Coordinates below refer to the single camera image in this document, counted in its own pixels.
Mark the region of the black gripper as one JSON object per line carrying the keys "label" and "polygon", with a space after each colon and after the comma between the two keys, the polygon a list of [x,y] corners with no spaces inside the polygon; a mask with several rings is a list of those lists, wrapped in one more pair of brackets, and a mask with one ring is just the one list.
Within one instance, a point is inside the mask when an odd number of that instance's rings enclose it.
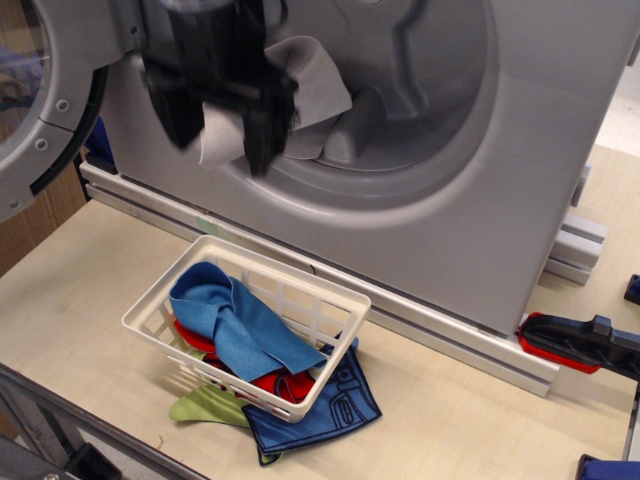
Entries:
{"label": "black gripper", "polygon": [[246,108],[244,150],[264,175],[286,145],[298,83],[265,54],[261,1],[161,1],[168,25],[142,57],[155,113],[173,145],[186,149],[204,128],[202,100]]}

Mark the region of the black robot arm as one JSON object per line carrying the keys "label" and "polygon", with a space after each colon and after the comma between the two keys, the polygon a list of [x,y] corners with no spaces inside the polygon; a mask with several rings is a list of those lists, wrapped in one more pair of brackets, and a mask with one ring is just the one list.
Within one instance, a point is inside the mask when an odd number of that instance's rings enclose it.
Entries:
{"label": "black robot arm", "polygon": [[186,148],[203,130],[203,104],[240,115],[254,176],[285,148],[297,82],[265,54],[260,1],[165,1],[170,38],[142,51],[152,106],[170,141]]}

